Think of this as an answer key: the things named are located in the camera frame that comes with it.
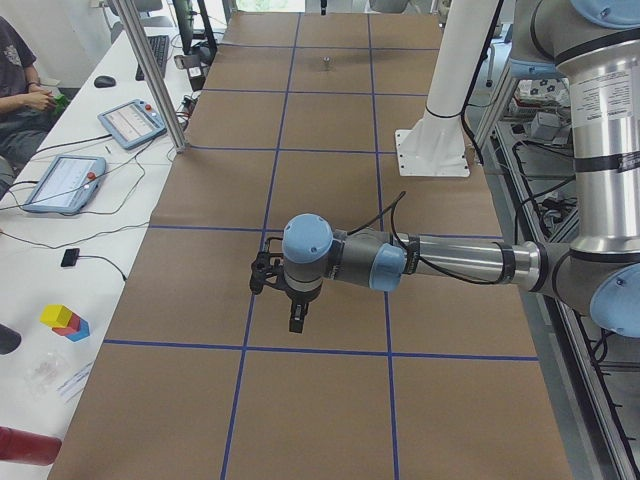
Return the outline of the blue wooden block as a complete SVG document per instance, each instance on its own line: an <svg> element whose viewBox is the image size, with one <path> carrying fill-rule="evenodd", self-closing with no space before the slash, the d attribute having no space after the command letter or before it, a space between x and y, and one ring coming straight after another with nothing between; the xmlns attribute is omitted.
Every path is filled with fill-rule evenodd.
<svg viewBox="0 0 640 480"><path fill-rule="evenodd" d="M82 318L78 318L78 320L78 329L75 332L69 333L65 336L65 338L69 341L78 342L90 336L90 327L88 322Z"/></svg>

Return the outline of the red wooden block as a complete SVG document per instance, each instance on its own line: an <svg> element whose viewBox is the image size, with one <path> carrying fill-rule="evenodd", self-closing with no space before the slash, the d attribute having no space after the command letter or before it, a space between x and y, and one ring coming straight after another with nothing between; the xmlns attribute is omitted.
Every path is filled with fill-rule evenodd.
<svg viewBox="0 0 640 480"><path fill-rule="evenodd" d="M66 326L64 326L64 327L53 327L52 331L54 333L56 333L57 335L65 337L69 333L73 333L78 329L78 323L79 323L78 318L80 318L78 315L72 314L71 317L69 318L69 322L67 323Z"/></svg>

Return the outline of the small black box device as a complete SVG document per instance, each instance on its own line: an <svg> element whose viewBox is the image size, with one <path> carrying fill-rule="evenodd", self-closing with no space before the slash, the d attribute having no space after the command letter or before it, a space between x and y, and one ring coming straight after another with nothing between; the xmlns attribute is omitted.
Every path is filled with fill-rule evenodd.
<svg viewBox="0 0 640 480"><path fill-rule="evenodd" d="M76 265L80 256L79 248L68 248L65 250L60 266L62 268L70 268Z"/></svg>

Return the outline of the yellow wooden block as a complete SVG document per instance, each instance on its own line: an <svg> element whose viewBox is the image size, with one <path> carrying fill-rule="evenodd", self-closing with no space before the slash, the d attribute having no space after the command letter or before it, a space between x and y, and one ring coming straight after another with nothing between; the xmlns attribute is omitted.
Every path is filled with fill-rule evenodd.
<svg viewBox="0 0 640 480"><path fill-rule="evenodd" d="M61 304L46 305L40 315L40 322L48 327L64 327L73 312Z"/></svg>

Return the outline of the upper teach pendant tablet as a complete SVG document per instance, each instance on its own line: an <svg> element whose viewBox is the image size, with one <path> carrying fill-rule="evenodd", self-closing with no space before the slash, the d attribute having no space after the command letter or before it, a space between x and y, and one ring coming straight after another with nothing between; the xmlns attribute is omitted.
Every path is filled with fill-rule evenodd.
<svg viewBox="0 0 640 480"><path fill-rule="evenodd" d="M134 99L97 116L101 125L125 150L134 149L166 132L160 114L147 102Z"/></svg>

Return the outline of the teach pendant tablet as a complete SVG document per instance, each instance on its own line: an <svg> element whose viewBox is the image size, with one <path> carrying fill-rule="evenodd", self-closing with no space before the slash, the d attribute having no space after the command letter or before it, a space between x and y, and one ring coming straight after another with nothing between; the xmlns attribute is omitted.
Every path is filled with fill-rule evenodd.
<svg viewBox="0 0 640 480"><path fill-rule="evenodd" d="M106 169L103 157L58 155L22 208L30 213L76 214L96 193Z"/></svg>
<svg viewBox="0 0 640 480"><path fill-rule="evenodd" d="M125 150L134 149L166 132L160 114L147 102L134 99L97 116L101 125Z"/></svg>

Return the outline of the lower teach pendant tablet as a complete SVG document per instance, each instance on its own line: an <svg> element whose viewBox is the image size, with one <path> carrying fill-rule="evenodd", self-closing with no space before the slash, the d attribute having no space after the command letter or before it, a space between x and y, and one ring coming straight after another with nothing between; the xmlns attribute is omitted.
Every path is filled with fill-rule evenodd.
<svg viewBox="0 0 640 480"><path fill-rule="evenodd" d="M76 214L96 193L106 169L103 157L58 155L22 208L30 213Z"/></svg>

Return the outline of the clear plastic bag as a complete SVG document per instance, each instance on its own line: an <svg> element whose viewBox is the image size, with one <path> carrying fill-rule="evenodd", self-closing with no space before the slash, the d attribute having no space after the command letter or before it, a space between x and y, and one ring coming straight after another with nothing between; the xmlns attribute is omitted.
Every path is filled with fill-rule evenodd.
<svg viewBox="0 0 640 480"><path fill-rule="evenodd" d="M40 399L47 395L68 371L68 361L58 351L49 351L39 355L28 366L23 379L32 397Z"/></svg>

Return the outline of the red cylinder bottle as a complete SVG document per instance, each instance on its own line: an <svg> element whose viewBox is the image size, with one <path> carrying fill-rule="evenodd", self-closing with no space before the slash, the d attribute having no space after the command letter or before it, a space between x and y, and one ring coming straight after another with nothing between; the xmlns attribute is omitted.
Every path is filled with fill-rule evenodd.
<svg viewBox="0 0 640 480"><path fill-rule="evenodd" d="M14 463L47 466L55 461L61 445L62 441L57 437L2 427L0 459Z"/></svg>

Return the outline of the black keyboard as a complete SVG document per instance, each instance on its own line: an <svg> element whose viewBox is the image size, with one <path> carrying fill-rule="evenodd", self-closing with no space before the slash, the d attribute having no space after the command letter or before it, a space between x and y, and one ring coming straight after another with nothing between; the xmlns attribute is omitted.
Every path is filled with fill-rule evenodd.
<svg viewBox="0 0 640 480"><path fill-rule="evenodd" d="M166 66L169 55L170 37L168 35L153 35L148 36L147 41L151 49L152 57L157 64L160 76L164 78L166 75Z"/></svg>

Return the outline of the black computer mouse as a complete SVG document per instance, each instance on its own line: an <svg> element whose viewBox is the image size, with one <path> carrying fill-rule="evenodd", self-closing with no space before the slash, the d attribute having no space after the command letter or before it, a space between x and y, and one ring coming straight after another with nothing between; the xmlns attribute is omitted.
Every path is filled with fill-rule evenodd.
<svg viewBox="0 0 640 480"><path fill-rule="evenodd" d="M94 79L94 86L98 89L112 88L116 85L116 79L108 75L99 75Z"/></svg>

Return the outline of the green handheld object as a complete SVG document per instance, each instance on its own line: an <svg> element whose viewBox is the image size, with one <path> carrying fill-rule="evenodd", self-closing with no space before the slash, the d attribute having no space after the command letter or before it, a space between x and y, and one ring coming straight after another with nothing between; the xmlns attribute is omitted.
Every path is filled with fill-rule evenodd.
<svg viewBox="0 0 640 480"><path fill-rule="evenodd" d="M53 114L56 116L61 115L70 104L69 99L64 94L55 96L54 101L55 101L55 108L53 110Z"/></svg>

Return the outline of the seated person grey shirt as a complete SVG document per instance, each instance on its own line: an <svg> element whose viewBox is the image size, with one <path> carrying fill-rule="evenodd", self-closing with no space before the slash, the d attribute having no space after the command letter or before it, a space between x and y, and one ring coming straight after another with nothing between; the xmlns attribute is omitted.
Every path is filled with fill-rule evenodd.
<svg viewBox="0 0 640 480"><path fill-rule="evenodd" d="M56 99L41 85L36 56L21 35L1 20L1 192L38 151L55 125Z"/></svg>

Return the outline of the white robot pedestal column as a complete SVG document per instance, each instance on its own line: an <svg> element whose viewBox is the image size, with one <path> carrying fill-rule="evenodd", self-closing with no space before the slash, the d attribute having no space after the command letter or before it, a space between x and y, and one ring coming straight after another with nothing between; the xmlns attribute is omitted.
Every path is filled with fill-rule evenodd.
<svg viewBox="0 0 640 480"><path fill-rule="evenodd" d="M423 117L395 132L399 173L405 177L470 175L463 110L478 60L499 18L499 0L451 3Z"/></svg>

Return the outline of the aluminium frame post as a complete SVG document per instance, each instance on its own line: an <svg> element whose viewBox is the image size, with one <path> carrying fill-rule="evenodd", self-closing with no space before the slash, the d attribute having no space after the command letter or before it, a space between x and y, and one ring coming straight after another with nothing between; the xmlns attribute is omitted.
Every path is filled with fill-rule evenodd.
<svg viewBox="0 0 640 480"><path fill-rule="evenodd" d="M114 0L114 7L123 24L136 60L141 66L157 110L164 120L173 146L177 153L182 153L187 147L184 131L177 118L164 77L147 40L136 6L130 0Z"/></svg>

